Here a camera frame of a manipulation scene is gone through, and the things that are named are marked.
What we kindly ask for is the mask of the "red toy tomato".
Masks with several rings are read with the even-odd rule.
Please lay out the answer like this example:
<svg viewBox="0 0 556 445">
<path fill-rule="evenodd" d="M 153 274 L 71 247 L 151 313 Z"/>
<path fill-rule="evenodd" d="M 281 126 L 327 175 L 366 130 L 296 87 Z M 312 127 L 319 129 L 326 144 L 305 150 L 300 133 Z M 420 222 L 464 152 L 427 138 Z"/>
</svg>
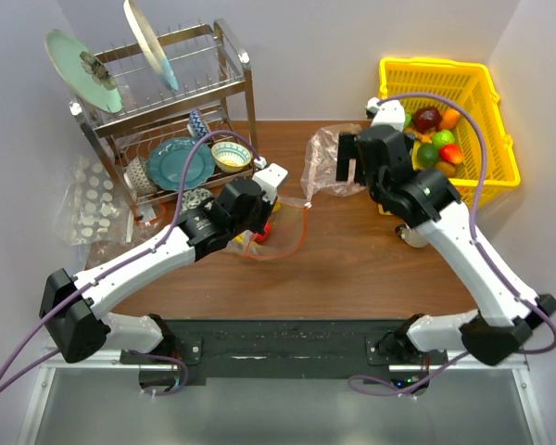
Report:
<svg viewBox="0 0 556 445">
<path fill-rule="evenodd" d="M 260 233 L 255 234 L 254 241 L 257 244 L 265 243 L 270 237 L 271 232 L 272 232 L 272 225 L 270 222 L 266 222 L 263 230 Z"/>
</svg>

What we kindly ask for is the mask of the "yellow toy banana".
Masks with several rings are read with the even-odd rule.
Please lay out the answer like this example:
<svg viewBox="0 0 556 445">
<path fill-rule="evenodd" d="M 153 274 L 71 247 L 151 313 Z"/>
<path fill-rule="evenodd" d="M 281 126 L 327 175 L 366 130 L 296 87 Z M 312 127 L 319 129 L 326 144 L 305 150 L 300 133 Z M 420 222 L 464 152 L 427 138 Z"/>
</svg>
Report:
<svg viewBox="0 0 556 445">
<path fill-rule="evenodd" d="M 270 222 L 270 223 L 272 224 L 272 216 L 273 216 L 273 214 L 276 213 L 281 207 L 282 207 L 282 205 L 281 205 L 280 203 L 276 203 L 276 204 L 275 204 L 274 208 L 272 209 L 271 217 L 268 219 L 267 222 Z M 234 241 L 237 245 L 243 246 L 246 238 L 253 238 L 253 242 L 256 243 L 256 242 L 254 241 L 254 236 L 255 236 L 255 235 L 251 235 L 249 232 L 243 232 L 242 234 L 236 236 L 236 237 L 233 239 L 233 241 Z"/>
</svg>

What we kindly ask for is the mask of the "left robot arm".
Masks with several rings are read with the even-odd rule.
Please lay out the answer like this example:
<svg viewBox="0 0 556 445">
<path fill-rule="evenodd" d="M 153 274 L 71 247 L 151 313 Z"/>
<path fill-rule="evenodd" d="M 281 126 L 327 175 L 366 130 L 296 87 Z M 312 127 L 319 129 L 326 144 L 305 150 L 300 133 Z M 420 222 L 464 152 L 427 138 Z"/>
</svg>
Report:
<svg viewBox="0 0 556 445">
<path fill-rule="evenodd" d="M 169 224 L 157 235 L 105 265 L 72 278 L 65 270 L 51 273 L 45 283 L 40 316 L 68 363 L 81 362 L 115 337 L 128 339 L 152 363 L 164 363 L 173 341 L 155 316 L 122 317 L 111 309 L 165 273 L 200 261 L 224 249 L 244 231 L 259 233 L 271 216 L 277 179 L 237 178 L 215 198 Z"/>
</svg>

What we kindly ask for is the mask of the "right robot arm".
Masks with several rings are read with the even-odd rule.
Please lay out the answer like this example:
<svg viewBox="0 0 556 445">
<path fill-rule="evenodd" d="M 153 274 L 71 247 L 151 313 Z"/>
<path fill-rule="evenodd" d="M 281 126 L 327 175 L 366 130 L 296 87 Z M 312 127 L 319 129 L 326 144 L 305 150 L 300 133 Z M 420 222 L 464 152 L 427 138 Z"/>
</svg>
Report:
<svg viewBox="0 0 556 445">
<path fill-rule="evenodd" d="M 556 312 L 556 298 L 526 285 L 492 248 L 447 176 L 416 170 L 413 140 L 390 125 L 341 133 L 335 178 L 365 184 L 371 199 L 406 223 L 434 247 L 472 295 L 474 311 L 445 316 L 416 314 L 379 343 L 406 364 L 432 350 L 464 350 L 495 366 L 521 350 L 545 318 Z"/>
</svg>

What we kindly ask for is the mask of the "clear zip top bag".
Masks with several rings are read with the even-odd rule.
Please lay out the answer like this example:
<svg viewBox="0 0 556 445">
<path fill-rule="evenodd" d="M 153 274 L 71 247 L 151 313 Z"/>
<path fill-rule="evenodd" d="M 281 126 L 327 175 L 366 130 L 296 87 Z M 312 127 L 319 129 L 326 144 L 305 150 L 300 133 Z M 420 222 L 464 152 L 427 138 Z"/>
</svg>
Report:
<svg viewBox="0 0 556 445">
<path fill-rule="evenodd" d="M 311 203 L 305 199 L 278 197 L 282 207 L 272 216 L 272 233 L 263 244 L 246 238 L 239 246 L 233 240 L 225 249 L 229 253 L 256 261 L 272 261 L 295 253 L 300 249 L 307 235 L 308 212 Z"/>
</svg>

